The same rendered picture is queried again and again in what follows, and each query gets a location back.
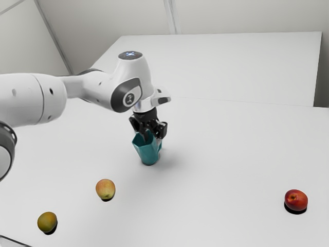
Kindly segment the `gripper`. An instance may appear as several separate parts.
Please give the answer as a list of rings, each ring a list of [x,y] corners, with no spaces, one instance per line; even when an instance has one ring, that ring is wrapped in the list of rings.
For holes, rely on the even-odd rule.
[[[162,145],[162,136],[166,136],[167,134],[168,123],[158,119],[156,108],[143,113],[133,112],[129,121],[134,131],[143,135],[145,143],[150,141],[153,134],[156,136],[157,146]]]

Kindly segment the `teal faceted mug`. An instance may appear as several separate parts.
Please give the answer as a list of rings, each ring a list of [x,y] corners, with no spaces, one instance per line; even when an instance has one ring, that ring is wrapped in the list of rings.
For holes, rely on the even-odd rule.
[[[145,143],[143,136],[139,132],[136,132],[135,137],[132,140],[132,144],[143,164],[148,166],[154,165],[159,160],[159,153],[162,145],[157,146],[156,137],[153,134],[150,141]]]

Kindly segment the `yellow-red apple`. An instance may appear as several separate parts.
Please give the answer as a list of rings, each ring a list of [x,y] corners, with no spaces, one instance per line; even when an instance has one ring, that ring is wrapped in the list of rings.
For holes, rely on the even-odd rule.
[[[116,192],[115,184],[112,180],[101,179],[96,184],[96,193],[101,200],[110,200]]]

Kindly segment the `green-yellow mango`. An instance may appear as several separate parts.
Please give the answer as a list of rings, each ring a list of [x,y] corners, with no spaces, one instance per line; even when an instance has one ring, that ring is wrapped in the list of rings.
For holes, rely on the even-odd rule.
[[[57,216],[53,212],[44,212],[42,213],[37,220],[37,226],[39,230],[44,233],[51,232],[57,225]]]

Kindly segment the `red apple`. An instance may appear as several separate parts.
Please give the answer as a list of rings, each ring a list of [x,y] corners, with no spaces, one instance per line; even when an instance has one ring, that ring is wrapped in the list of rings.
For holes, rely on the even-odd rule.
[[[285,193],[285,205],[294,211],[303,211],[308,206],[308,196],[301,190],[291,189]]]

